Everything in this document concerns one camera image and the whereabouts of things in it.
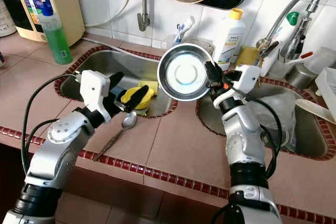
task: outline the white dish rack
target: white dish rack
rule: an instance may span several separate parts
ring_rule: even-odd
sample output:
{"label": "white dish rack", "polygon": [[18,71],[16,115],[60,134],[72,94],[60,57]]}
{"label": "white dish rack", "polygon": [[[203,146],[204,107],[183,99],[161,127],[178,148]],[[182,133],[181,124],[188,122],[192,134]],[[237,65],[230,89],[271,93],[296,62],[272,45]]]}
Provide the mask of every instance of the white dish rack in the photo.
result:
{"label": "white dish rack", "polygon": [[315,83],[336,120],[336,69],[324,68],[315,79]]}

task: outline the kitchen sink edge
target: kitchen sink edge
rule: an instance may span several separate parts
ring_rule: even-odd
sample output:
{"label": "kitchen sink edge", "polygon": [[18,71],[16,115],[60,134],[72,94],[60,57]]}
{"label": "kitchen sink edge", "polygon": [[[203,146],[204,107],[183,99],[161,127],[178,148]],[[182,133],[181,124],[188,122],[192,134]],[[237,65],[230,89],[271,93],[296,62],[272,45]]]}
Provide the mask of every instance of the kitchen sink edge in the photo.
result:
{"label": "kitchen sink edge", "polygon": [[[111,52],[116,52],[118,53],[116,50],[111,49],[108,46],[98,46],[98,47],[93,47],[91,49],[89,49],[87,52],[85,52],[81,57],[79,57],[64,73],[74,73],[76,70],[79,70],[81,66],[83,66],[83,64],[95,53],[98,53],[100,51],[111,51]],[[160,56],[156,56],[156,55],[151,55],[151,54],[146,54],[146,53],[142,53],[142,52],[137,52],[137,51],[133,51],[133,50],[128,50],[128,49],[122,49],[124,51],[127,51],[130,53],[130,57],[134,57],[131,54],[136,55],[136,57],[140,60],[149,60],[151,62],[158,62],[160,60]],[[54,89],[55,92],[62,98],[66,98],[66,99],[70,99],[73,101],[81,101],[78,98],[74,98],[71,96],[68,96],[66,94],[63,93],[62,91],[62,87],[64,86],[65,82],[67,81],[67,77],[61,78],[59,80],[56,80],[54,82]],[[158,115],[138,115],[140,117],[143,118],[147,118],[147,119],[155,119],[155,118],[161,118],[163,116],[166,116],[170,113],[172,113],[173,111],[175,111],[175,109],[177,108],[178,105],[178,101],[171,99],[171,103],[168,109],[166,109],[163,113],[160,113]]]}
{"label": "kitchen sink edge", "polygon": [[[280,86],[284,89],[292,90],[296,95],[300,96],[301,98],[310,100],[314,103],[317,103],[315,98],[308,91],[297,89],[297,88],[291,86],[290,84],[288,84],[284,81],[277,81],[277,80],[273,80],[273,79],[264,77],[264,78],[261,78],[261,82],[264,83],[264,84],[269,84],[269,85],[273,85],[273,86]],[[215,130],[214,129],[215,127],[213,127],[211,125],[208,125],[209,122],[204,122],[204,120],[202,119],[201,108],[202,108],[202,105],[204,104],[204,102],[202,102],[202,99],[204,99],[204,98],[201,98],[197,101],[196,107],[195,107],[195,113],[196,113],[196,116],[198,117],[200,123],[204,127],[206,127],[209,131],[213,132],[214,134],[221,135],[221,136],[225,137],[225,135],[223,133],[219,132],[218,130]],[[310,155],[305,155],[305,154],[301,154],[301,153],[292,152],[292,151],[289,151],[289,150],[281,149],[281,151],[292,154],[292,155],[298,155],[298,156],[301,156],[301,157],[304,157],[304,158],[317,160],[317,161],[328,161],[330,159],[333,159],[336,155],[336,140],[331,133],[331,130],[329,128],[330,126],[327,124],[327,122],[324,119],[319,118],[315,115],[311,115],[311,116],[314,118],[315,123],[318,126],[318,129],[320,131],[319,133],[323,137],[323,140],[324,140],[323,144],[326,146],[325,152],[320,156],[310,156]]]}

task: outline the white tile wall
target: white tile wall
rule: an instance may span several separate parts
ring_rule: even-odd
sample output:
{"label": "white tile wall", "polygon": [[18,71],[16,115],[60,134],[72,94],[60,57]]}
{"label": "white tile wall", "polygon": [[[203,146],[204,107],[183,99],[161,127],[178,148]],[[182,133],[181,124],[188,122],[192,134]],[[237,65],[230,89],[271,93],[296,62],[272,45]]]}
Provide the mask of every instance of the white tile wall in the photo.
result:
{"label": "white tile wall", "polygon": [[[245,45],[253,47],[259,39],[265,38],[281,11],[290,1],[291,0],[264,0],[261,4],[256,20],[247,36]],[[299,1],[292,11],[304,13],[306,7],[307,2]],[[313,19],[312,22],[314,22],[322,8],[323,6],[320,5],[316,13],[311,15],[311,18]]]}
{"label": "white tile wall", "polygon": [[[293,10],[304,13],[307,1],[300,1]],[[98,23],[118,12],[124,0],[80,0],[84,20]],[[239,8],[244,10],[243,20],[248,29],[244,44],[253,46],[265,37],[282,9],[290,0],[245,0]],[[151,25],[145,32],[139,31],[137,13],[142,12],[142,0],[130,0],[124,12],[115,20],[98,28],[89,28],[91,33],[113,37],[152,47],[160,47],[167,36],[176,33],[176,24],[182,23],[190,15],[196,24],[188,32],[189,38],[213,40],[216,24],[229,13],[197,4],[183,4],[174,0],[148,0]],[[324,45],[334,50],[333,30],[336,29],[336,0],[321,0],[307,34],[304,50],[316,50]]]}

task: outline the robotic arm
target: robotic arm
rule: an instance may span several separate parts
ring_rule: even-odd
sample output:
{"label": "robotic arm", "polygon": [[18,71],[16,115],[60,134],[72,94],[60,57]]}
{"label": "robotic arm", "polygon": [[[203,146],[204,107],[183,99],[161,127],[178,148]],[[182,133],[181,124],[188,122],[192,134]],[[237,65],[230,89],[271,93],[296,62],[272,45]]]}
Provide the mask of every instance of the robotic arm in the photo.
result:
{"label": "robotic arm", "polygon": [[[255,85],[260,68],[240,66],[223,74],[218,66],[207,62],[210,95],[214,107],[223,113],[230,165],[231,189],[224,224],[282,224],[279,211],[268,189],[265,168],[265,146],[261,128],[249,108],[242,103],[241,92]],[[109,123],[120,111],[132,111],[148,91],[138,90],[122,104],[109,92],[122,79],[119,72],[110,78],[85,70],[77,75],[80,93],[86,105],[53,123],[45,143],[35,153],[25,178],[25,185],[14,209],[7,212],[3,224],[54,224],[58,199],[79,152],[95,128]]]}
{"label": "robotic arm", "polygon": [[241,92],[251,91],[260,68],[242,65],[234,72],[223,74],[218,66],[207,62],[206,70],[211,81],[210,95],[214,107],[223,113],[227,138],[231,189],[229,204],[222,209],[224,223],[281,224],[278,208],[268,189],[261,127],[251,110],[242,103]]}
{"label": "robotic arm", "polygon": [[54,224],[54,214],[62,189],[75,166],[79,152],[102,123],[109,123],[120,111],[131,112],[148,91],[139,89],[126,104],[109,91],[122,79],[118,72],[107,76],[91,70],[78,74],[80,93],[86,105],[51,124],[45,143],[31,160],[25,185],[4,224]]}

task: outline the red tile trim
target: red tile trim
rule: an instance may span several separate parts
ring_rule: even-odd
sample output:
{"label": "red tile trim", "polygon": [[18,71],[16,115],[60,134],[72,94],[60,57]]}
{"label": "red tile trim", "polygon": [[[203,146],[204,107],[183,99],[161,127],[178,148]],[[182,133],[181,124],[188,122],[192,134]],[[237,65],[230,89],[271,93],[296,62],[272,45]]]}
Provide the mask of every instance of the red tile trim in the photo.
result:
{"label": "red tile trim", "polygon": [[127,52],[130,52],[131,54],[138,55],[138,56],[141,56],[141,57],[145,57],[145,58],[149,58],[149,59],[153,59],[153,60],[160,60],[161,59],[161,56],[158,56],[158,55],[151,55],[151,54],[147,54],[145,52],[133,51],[133,50],[122,48],[122,47],[121,47],[121,49],[125,50]]}
{"label": "red tile trim", "polygon": [[[286,88],[294,91],[298,95],[302,96],[303,98],[308,99],[308,100],[310,100],[314,103],[317,103],[315,98],[310,94],[310,91],[308,91],[308,90],[300,90],[300,89],[297,89],[294,86],[292,86],[292,85],[290,85],[286,82],[276,81],[276,80],[273,80],[273,79],[269,79],[267,77],[261,78],[261,82],[286,87]],[[195,107],[195,113],[196,113],[199,121],[202,123],[202,125],[216,135],[225,136],[222,133],[218,133],[218,132],[213,131],[203,122],[203,120],[201,119],[201,116],[199,114],[200,108],[201,108],[201,100],[198,100],[197,103],[196,103],[196,107]],[[314,116],[314,117],[315,117],[315,120],[316,120],[316,122],[317,122],[317,124],[320,128],[321,134],[324,137],[326,145],[328,147],[327,152],[321,157],[309,157],[309,156],[297,154],[297,153],[290,152],[290,151],[284,151],[284,150],[281,150],[282,152],[287,152],[287,153],[290,153],[292,155],[302,156],[302,157],[317,160],[317,161],[327,161],[327,160],[330,160],[333,157],[335,157],[335,154],[336,154],[336,140],[335,140],[335,137],[330,133],[330,129],[327,125],[327,122],[324,119],[319,118],[317,116]]]}
{"label": "red tile trim", "polygon": [[[20,132],[0,126],[0,134],[11,137],[17,141],[20,140],[17,137],[18,133]],[[34,137],[32,144],[42,145],[44,141],[45,141],[44,138]],[[82,150],[80,151],[78,156],[85,158],[85,159],[92,160],[97,154],[98,153]],[[203,182],[184,178],[182,176],[178,176],[175,174],[166,173],[161,170],[156,170],[150,167],[145,167],[143,165],[131,163],[131,162],[117,159],[114,157],[103,155],[99,158],[98,162],[106,164],[106,165],[118,167],[120,169],[125,169],[130,172],[144,174],[145,176],[153,177],[153,178],[156,178],[156,179],[159,179],[165,182],[169,182],[172,184],[176,184],[182,187],[186,187],[192,190],[201,191],[203,193],[210,194],[210,195],[222,198],[222,199],[229,198],[229,190],[226,188],[220,188],[217,186],[209,185]],[[306,220],[306,221],[310,221],[313,223],[320,223],[320,224],[334,223],[336,224],[336,218],[322,216],[319,214],[307,212],[304,210],[288,207],[288,206],[281,205],[281,204],[277,204],[277,206],[278,206],[279,212],[285,216],[293,217],[293,218],[300,219],[300,220]]]}
{"label": "red tile trim", "polygon": [[[109,47],[106,47],[106,46],[98,46],[98,47],[93,47],[91,48],[90,50],[88,50],[85,54],[83,54],[81,57],[79,57],[79,59],[71,65],[71,67],[69,67],[64,73],[73,73],[84,61],[86,61],[90,56],[91,54],[93,54],[94,52],[98,52],[98,51],[102,51],[102,50],[112,50],[111,48]],[[154,59],[154,60],[160,60],[161,59],[161,56],[157,56],[157,55],[151,55],[151,54],[146,54],[144,52],[137,52],[137,51],[133,51],[133,50],[128,50],[128,49],[125,49],[125,48],[122,48],[123,50],[127,51],[127,52],[130,52],[132,54],[135,54],[135,55],[138,55],[138,56],[141,56],[141,57],[144,57],[144,58],[149,58],[149,59]],[[55,92],[60,96],[60,97],[63,97],[63,98],[67,98],[67,99],[71,99],[73,100],[72,98],[70,97],[67,97],[66,95],[63,95],[62,92],[61,92],[61,84],[66,80],[67,78],[64,77],[64,78],[61,78],[61,79],[58,79],[54,82],[54,89],[55,89]],[[170,107],[170,109],[163,113],[162,115],[156,115],[156,116],[140,116],[142,118],[147,118],[147,119],[155,119],[155,118],[161,118],[165,115],[168,115],[170,113],[172,113],[176,107],[177,107],[177,104],[178,102],[176,100],[173,100],[172,102],[172,105]]]}

